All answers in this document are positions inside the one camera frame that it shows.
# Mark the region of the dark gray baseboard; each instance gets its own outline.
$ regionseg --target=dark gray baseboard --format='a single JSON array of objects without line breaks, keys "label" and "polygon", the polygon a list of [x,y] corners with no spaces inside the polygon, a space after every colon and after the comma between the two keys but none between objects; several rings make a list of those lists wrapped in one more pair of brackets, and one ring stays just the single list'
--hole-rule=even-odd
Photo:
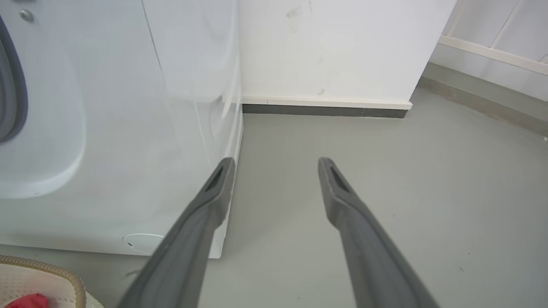
[{"label": "dark gray baseboard", "polygon": [[540,118],[545,117],[548,109],[545,101],[431,63],[420,77],[417,88],[426,89],[497,121],[548,137],[548,122]]},{"label": "dark gray baseboard", "polygon": [[243,113],[300,116],[403,118],[407,110],[243,104]]}]

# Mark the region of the screw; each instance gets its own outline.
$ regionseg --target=screw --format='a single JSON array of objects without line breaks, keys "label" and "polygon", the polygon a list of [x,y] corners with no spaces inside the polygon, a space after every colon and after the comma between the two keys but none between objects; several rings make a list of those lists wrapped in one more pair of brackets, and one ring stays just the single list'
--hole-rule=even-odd
[{"label": "screw", "polygon": [[31,11],[23,9],[19,11],[19,17],[21,17],[23,20],[28,22],[34,21],[34,16],[32,15]]}]

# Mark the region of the wall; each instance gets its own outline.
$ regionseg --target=wall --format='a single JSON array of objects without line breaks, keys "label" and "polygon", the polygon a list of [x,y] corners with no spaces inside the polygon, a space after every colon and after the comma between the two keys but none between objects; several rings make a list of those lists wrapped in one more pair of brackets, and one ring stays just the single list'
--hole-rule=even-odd
[{"label": "wall", "polygon": [[455,2],[241,0],[244,102],[408,109]]},{"label": "wall", "polygon": [[[466,1],[452,36],[490,46],[517,0]],[[496,48],[527,59],[542,61],[548,54],[548,1],[522,0],[520,9]],[[444,33],[449,30],[455,6]],[[430,61],[533,96],[548,100],[548,76],[438,44]]]}]

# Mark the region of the white laundry basket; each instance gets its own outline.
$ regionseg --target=white laundry basket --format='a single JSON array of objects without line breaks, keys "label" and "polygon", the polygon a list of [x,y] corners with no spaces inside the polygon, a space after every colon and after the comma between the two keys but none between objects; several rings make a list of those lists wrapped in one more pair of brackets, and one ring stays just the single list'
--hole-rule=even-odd
[{"label": "white laundry basket", "polygon": [[76,274],[44,262],[0,255],[0,308],[34,293],[47,297],[50,307],[103,308]]}]

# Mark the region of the floor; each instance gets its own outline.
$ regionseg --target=floor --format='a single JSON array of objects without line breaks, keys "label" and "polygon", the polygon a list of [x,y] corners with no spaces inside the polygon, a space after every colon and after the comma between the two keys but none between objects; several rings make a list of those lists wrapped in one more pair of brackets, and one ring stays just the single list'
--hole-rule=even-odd
[{"label": "floor", "polygon": [[[317,159],[332,158],[441,307],[548,302],[548,142],[416,90],[405,119],[244,115],[221,259],[200,307],[354,307]],[[105,307],[145,257],[0,246],[74,271]]]}]

